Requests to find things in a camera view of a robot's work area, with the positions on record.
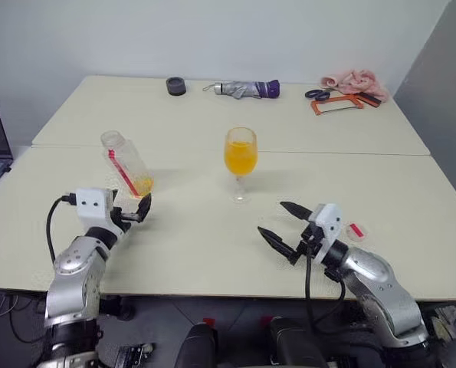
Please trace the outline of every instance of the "glass stem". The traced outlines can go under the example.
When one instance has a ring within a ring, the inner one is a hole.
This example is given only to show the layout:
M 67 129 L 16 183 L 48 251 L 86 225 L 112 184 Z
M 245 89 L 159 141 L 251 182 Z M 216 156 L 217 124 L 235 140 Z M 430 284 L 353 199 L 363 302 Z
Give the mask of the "glass stem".
M 238 200 L 243 200 L 245 196 L 246 196 L 246 190 L 244 188 L 243 176 L 236 176 L 235 197 Z

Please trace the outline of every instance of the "orange juice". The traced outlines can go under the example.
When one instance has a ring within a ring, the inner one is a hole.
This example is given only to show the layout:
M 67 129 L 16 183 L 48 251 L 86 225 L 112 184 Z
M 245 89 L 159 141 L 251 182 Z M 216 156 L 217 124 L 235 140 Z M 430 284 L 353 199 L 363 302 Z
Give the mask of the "orange juice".
M 236 176 L 251 173 L 257 164 L 256 143 L 230 142 L 225 146 L 225 163 L 229 171 Z
M 146 196 L 151 190 L 153 189 L 153 179 L 152 178 L 144 178 L 134 180 L 133 185 L 134 189 L 137 191 L 137 194 L 140 198 Z

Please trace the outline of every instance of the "gray floor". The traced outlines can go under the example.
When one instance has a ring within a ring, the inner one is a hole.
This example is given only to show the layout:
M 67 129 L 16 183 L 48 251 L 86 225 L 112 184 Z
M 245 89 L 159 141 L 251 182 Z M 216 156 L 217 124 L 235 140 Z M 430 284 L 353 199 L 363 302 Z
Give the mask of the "gray floor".
M 18 306 L 28 299 L 21 297 Z M 190 327 L 204 317 L 215 319 L 220 343 L 221 367 L 250 366 L 268 362 L 261 320 L 264 317 L 284 316 L 305 319 L 303 301 L 269 299 L 231 299 L 206 297 L 130 297 L 126 300 L 136 308 L 131 321 L 100 316 L 104 337 L 99 342 L 100 358 L 114 366 L 120 346 L 154 343 L 156 349 L 145 367 L 173 367 L 176 354 Z M 43 334 L 43 315 L 37 313 L 44 307 L 33 302 L 28 308 L 13 313 L 15 328 L 25 339 Z M 328 303 L 317 304 L 317 314 Z M 352 336 L 369 342 L 367 336 Z M 384 367 L 377 353 L 362 348 L 334 346 L 335 352 L 350 353 L 359 360 L 359 367 Z M 41 343 L 18 342 L 10 329 L 8 315 L 0 317 L 0 367 L 26 367 L 36 360 Z

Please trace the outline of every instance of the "wine glass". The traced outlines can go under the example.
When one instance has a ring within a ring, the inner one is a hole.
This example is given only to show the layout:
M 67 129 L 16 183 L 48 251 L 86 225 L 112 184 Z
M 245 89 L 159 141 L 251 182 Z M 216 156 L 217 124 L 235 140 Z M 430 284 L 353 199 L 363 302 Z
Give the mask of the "wine glass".
M 232 194 L 234 202 L 246 203 L 250 200 L 243 178 L 253 171 L 257 159 L 257 135 L 254 131 L 243 127 L 229 130 L 225 139 L 225 164 L 236 176 L 236 187 Z

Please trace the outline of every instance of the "black roll of tape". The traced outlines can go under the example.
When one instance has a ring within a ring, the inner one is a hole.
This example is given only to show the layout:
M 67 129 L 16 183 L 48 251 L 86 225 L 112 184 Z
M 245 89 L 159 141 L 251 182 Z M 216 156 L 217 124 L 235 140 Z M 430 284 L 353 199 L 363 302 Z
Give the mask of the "black roll of tape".
M 185 81 L 181 77 L 168 78 L 166 80 L 166 88 L 172 96 L 182 96 L 187 91 Z

